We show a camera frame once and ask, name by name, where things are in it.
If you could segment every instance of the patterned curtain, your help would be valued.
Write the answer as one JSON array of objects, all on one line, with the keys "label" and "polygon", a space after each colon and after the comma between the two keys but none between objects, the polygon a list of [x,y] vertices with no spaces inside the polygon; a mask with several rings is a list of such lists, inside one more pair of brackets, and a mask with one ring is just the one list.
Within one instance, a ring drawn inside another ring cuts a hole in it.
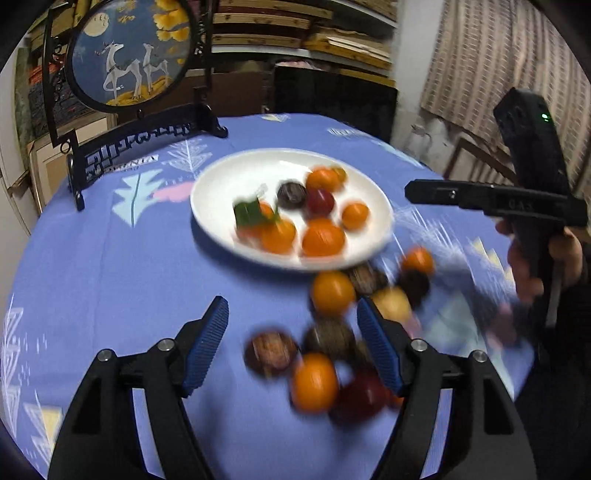
[{"label": "patterned curtain", "polygon": [[527,0],[446,0],[421,107],[495,148],[492,110],[512,86],[545,97],[574,183],[591,135],[591,85],[562,36]]}]

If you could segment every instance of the blue tablecloth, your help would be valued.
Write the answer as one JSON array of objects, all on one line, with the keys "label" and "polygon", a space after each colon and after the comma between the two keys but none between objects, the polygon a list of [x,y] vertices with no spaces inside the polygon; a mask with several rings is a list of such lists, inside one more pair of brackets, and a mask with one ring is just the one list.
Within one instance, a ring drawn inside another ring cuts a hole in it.
[{"label": "blue tablecloth", "polygon": [[[200,171],[242,150],[291,147],[347,162],[371,177],[395,212],[392,242],[375,258],[394,277],[403,250],[431,249],[437,274],[409,325],[446,353],[480,348],[515,394],[533,354],[512,328],[514,284],[508,240],[479,212],[411,206],[404,186],[437,178],[390,145],[315,115],[222,119],[227,139],[161,137],[127,151],[124,164],[85,190],[77,212],[63,186],[41,215],[9,298],[2,335],[2,398],[7,425],[32,464],[47,474],[61,418],[93,356],[143,352],[200,318],[215,295],[230,321],[202,388],[186,402],[207,461],[220,480],[369,478],[396,421],[384,410],[358,429],[326,416],[293,413],[286,380],[262,382],[242,352],[253,331],[281,325],[297,339],[311,323],[311,277],[270,270],[214,244],[195,224],[189,191]],[[354,312],[348,321],[354,325]],[[339,368],[342,380],[350,376]],[[135,394],[138,429],[150,471],[161,473],[145,400]],[[447,430],[442,393],[424,474],[436,471]]]}]

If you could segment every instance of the white deer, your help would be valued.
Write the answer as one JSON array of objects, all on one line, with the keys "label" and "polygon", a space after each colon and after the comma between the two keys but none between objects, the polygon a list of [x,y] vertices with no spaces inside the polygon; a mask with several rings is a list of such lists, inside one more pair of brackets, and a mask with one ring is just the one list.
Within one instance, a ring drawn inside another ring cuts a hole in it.
[{"label": "white deer", "polygon": [[123,88],[122,86],[117,87],[117,79],[131,72],[135,76],[135,89],[133,98],[137,99],[141,94],[142,87],[142,74],[139,70],[139,60],[135,59],[127,66],[125,70],[121,70],[115,63],[115,52],[121,50],[123,47],[124,45],[121,43],[111,42],[110,44],[105,45],[105,49],[99,53],[99,55],[103,55],[107,50],[109,51],[107,54],[106,63],[107,76],[105,78],[105,82],[103,83],[103,89],[106,92],[113,92],[115,100],[117,100],[117,90],[121,90]]},{"label": "white deer", "polygon": [[152,74],[157,72],[158,70],[162,70],[164,72],[164,85],[168,86],[168,60],[163,60],[158,63],[157,67],[154,67],[150,64],[150,56],[152,55],[152,50],[154,47],[152,45],[148,45],[144,43],[144,48],[146,49],[146,55],[144,55],[144,72],[146,73],[146,77],[148,78],[148,93],[152,93],[154,86],[152,85]]}]

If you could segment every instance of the metal screw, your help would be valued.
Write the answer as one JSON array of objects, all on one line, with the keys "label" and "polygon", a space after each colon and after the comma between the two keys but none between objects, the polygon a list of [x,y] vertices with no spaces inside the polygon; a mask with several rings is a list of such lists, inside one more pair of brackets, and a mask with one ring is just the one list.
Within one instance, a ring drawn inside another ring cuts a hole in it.
[{"label": "metal screw", "polygon": [[111,350],[109,350],[108,348],[105,348],[104,350],[101,350],[96,355],[96,358],[99,362],[108,362],[109,360],[111,360],[112,356],[113,356],[113,352]]},{"label": "metal screw", "polygon": [[488,355],[484,353],[482,350],[474,350],[472,352],[472,356],[474,357],[474,360],[481,364],[488,360]]},{"label": "metal screw", "polygon": [[158,350],[161,352],[169,352],[174,348],[174,340],[172,338],[165,338],[158,342]]},{"label": "metal screw", "polygon": [[420,338],[415,338],[412,342],[410,342],[410,346],[413,347],[413,350],[416,350],[417,352],[424,352],[428,347],[427,342]]}]

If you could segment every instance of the oval plate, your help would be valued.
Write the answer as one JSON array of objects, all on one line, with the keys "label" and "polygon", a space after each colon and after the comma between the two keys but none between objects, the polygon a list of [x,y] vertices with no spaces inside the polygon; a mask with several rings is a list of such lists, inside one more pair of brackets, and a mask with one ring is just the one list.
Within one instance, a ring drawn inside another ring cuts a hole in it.
[{"label": "oval plate", "polygon": [[[304,183],[317,166],[340,166],[348,175],[345,188],[335,193],[332,219],[340,221],[343,206],[361,200],[371,212],[367,226],[347,233],[347,244],[339,255],[323,258],[300,256],[301,236],[306,223],[300,211],[280,210],[298,231],[291,255],[275,255],[249,247],[236,237],[233,204],[237,200],[259,198],[275,205],[277,189],[287,180]],[[203,170],[191,191],[191,209],[199,226],[219,245],[253,262],[298,271],[339,270],[357,265],[379,252],[391,239],[392,206],[382,190],[366,175],[348,164],[318,153],[290,148],[246,150],[223,157]]]}]

